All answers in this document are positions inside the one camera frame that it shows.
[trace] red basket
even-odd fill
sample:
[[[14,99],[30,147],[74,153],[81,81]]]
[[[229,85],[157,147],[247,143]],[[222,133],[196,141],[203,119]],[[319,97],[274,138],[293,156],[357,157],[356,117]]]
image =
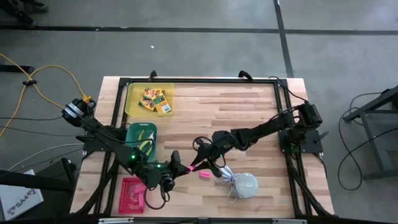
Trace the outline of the red basket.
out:
[[[120,193],[119,214],[142,214],[145,206],[139,207],[138,195],[134,193],[137,187],[145,186],[142,181],[135,177],[123,178],[122,191]]]

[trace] yellow cable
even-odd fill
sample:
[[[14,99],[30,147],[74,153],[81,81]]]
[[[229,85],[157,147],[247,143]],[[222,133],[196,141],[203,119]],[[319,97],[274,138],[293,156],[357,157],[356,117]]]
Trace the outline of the yellow cable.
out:
[[[8,57],[6,57],[5,55],[0,54],[0,56],[2,56],[2,57],[5,58],[6,60],[8,60],[8,61],[11,62],[12,64],[14,64],[17,68],[19,68],[19,69],[28,77],[27,82],[31,81],[31,80],[32,80],[32,77],[33,77],[37,72],[39,72],[39,71],[41,71],[41,70],[43,70],[43,69],[45,69],[45,68],[59,68],[59,69],[62,69],[62,70],[64,70],[65,72],[67,72],[67,73],[73,78],[73,80],[75,81],[75,83],[76,83],[76,85],[77,85],[77,87],[78,87],[80,93],[81,93],[82,96],[83,96],[83,101],[88,101],[88,100],[91,99],[90,96],[87,96],[87,95],[84,94],[84,92],[83,92],[83,90],[81,89],[81,87],[80,87],[80,85],[79,85],[79,82],[77,81],[77,79],[75,78],[75,76],[74,76],[71,72],[69,72],[66,68],[63,68],[63,67],[58,66],[58,65],[46,65],[46,66],[44,66],[44,67],[41,67],[41,68],[37,69],[36,71],[32,72],[32,74],[29,75],[29,74],[26,73],[17,63],[15,63],[14,61],[12,61],[11,59],[9,59]],[[48,99],[46,96],[44,96],[44,95],[40,92],[40,90],[39,90],[39,88],[37,87],[36,84],[33,84],[33,86],[35,87],[37,93],[38,93],[42,98],[44,98],[44,99],[47,100],[48,102],[52,103],[53,105],[55,105],[55,106],[57,106],[57,107],[63,109],[63,106],[57,104],[56,102],[54,102],[54,101]],[[22,99],[23,99],[23,97],[24,97],[25,90],[26,90],[26,86],[23,87],[23,89],[22,89],[22,91],[21,91],[21,95],[20,95],[20,97],[19,97],[19,101],[18,101],[17,108],[15,109],[14,114],[11,116],[11,119],[7,122],[7,124],[5,125],[5,127],[3,128],[3,130],[1,131],[0,137],[1,137],[1,136],[3,135],[3,133],[6,131],[7,127],[9,126],[9,124],[10,124],[10,122],[11,122],[11,120],[12,120],[12,119],[15,117],[15,115],[18,113],[19,107],[21,106]]]

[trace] pink eraser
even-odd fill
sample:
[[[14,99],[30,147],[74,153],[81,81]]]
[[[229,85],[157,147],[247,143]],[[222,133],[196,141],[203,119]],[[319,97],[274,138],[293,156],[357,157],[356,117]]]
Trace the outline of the pink eraser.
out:
[[[142,208],[144,206],[144,194],[138,195],[138,207]]]
[[[211,174],[209,172],[206,172],[206,171],[200,171],[199,172],[199,177],[210,178]]]
[[[145,189],[146,189],[146,187],[145,187],[145,186],[142,186],[142,187],[136,187],[136,188],[134,189],[134,193],[135,193],[135,194],[138,194],[139,192],[143,192],[143,191],[145,191]]]

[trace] white round object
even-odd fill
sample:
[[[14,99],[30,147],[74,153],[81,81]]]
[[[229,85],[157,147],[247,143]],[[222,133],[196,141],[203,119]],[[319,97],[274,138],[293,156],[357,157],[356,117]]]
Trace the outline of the white round object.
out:
[[[259,189],[259,182],[253,174],[243,173],[235,178],[232,193],[237,198],[253,197]]]

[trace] black clamp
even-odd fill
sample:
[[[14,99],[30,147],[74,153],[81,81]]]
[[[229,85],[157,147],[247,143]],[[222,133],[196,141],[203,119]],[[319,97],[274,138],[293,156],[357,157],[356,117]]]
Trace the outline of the black clamp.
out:
[[[253,78],[250,76],[250,74],[248,74],[248,73],[245,72],[244,70],[241,70],[241,71],[239,72],[239,75],[238,75],[238,78],[242,78],[242,77],[247,78],[247,80],[248,80],[249,82],[254,82],[254,80],[253,80]]]
[[[31,86],[31,85],[36,84],[36,83],[37,83],[36,80],[31,80],[29,82],[27,82],[27,81],[23,81],[22,82],[22,84],[24,84],[25,86]]]
[[[150,72],[148,80],[151,82],[154,79],[154,77],[156,77],[156,76],[157,76],[156,71],[153,70],[153,71]]]

